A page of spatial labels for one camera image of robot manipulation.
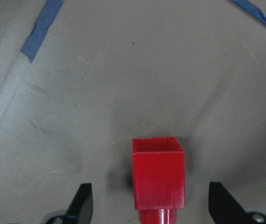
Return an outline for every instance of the blue painter's tape strip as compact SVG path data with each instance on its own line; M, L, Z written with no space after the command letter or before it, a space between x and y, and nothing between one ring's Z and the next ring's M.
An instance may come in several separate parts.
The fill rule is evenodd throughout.
M255 5L250 3L247 0L232 0L235 4L237 4L239 7L243 8L245 11L247 11L249 14L257 18L260 22L262 22L264 25L266 25L266 16L263 14L263 12Z
M25 54L30 62L33 61L36 53L38 52L46 34L48 28L53 23L56 15L62 7L64 0L47 0L43 9L41 10L39 17L37 18L34 29L26 39L21 52Z

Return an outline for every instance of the block's front face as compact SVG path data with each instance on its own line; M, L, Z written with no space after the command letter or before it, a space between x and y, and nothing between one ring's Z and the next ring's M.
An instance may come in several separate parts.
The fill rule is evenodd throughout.
M135 208L184 207L184 152L175 138L133 140Z

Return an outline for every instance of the red block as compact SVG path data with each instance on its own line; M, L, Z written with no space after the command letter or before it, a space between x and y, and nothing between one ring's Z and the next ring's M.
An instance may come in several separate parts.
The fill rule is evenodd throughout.
M174 137L133 139L135 208L142 224L174 224L184 207L184 151Z

